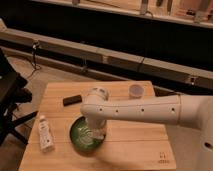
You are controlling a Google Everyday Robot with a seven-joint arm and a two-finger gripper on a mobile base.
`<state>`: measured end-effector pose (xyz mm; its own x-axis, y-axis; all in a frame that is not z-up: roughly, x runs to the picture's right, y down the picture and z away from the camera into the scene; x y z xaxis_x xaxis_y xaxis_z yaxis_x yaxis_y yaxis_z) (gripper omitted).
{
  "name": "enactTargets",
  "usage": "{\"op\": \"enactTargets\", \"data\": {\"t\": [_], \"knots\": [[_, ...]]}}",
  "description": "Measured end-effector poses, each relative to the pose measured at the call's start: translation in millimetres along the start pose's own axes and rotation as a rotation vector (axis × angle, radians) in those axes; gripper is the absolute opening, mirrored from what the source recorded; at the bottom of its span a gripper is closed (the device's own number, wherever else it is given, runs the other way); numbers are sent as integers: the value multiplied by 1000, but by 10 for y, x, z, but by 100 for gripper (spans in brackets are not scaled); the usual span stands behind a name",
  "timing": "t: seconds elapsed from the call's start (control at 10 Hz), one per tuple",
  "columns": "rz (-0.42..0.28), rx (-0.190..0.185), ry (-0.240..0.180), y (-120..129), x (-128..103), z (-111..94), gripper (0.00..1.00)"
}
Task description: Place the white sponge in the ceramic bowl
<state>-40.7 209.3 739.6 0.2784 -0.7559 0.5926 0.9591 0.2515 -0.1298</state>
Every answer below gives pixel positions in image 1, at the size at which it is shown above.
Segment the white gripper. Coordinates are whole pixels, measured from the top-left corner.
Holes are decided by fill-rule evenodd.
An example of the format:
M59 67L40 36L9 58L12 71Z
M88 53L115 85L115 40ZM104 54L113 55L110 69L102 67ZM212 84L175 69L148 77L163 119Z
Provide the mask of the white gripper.
M106 135L107 121L95 118L86 118L88 128L92 131L95 139L104 139Z

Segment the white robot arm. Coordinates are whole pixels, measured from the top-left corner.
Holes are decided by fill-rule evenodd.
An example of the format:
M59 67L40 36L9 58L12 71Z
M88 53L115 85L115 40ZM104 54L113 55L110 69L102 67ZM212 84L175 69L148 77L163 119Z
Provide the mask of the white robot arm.
M180 125L201 131L195 171L213 171L213 96L170 95L111 101L102 87L90 90L80 111L92 130L107 120Z

